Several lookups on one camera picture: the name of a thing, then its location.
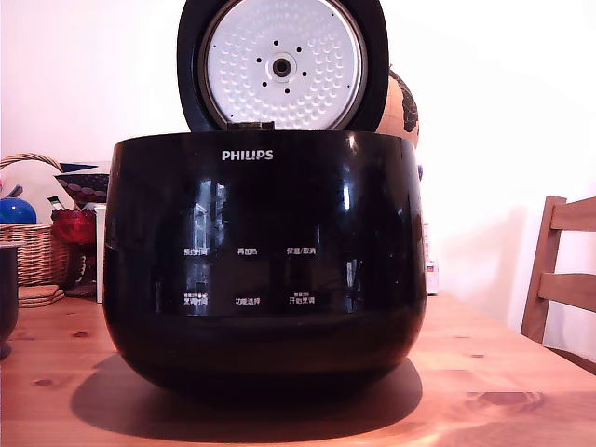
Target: philips logo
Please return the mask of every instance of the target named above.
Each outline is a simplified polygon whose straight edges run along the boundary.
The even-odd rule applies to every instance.
[[[273,151],[223,151],[222,161],[273,160]]]

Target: wooden table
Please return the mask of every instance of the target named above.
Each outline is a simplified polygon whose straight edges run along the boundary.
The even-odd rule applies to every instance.
[[[21,310],[9,343],[3,446],[596,445],[595,376],[444,296],[386,380],[309,408],[226,410],[156,388],[115,353],[90,301]]]

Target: red object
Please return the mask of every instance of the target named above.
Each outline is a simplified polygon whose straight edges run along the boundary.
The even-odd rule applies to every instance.
[[[95,211],[54,210],[52,221],[52,234],[66,242],[79,245],[95,243]]]

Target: white inner lid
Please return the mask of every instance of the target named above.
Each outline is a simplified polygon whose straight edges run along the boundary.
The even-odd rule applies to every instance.
[[[333,0],[234,0],[212,29],[203,82],[220,124],[342,129],[358,109],[366,48]]]

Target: chair backrest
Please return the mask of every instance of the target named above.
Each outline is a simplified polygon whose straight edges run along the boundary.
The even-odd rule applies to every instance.
[[[549,301],[596,312],[596,275],[554,273],[561,231],[596,232],[596,197],[573,203],[547,197],[521,325],[521,333],[540,344]]]

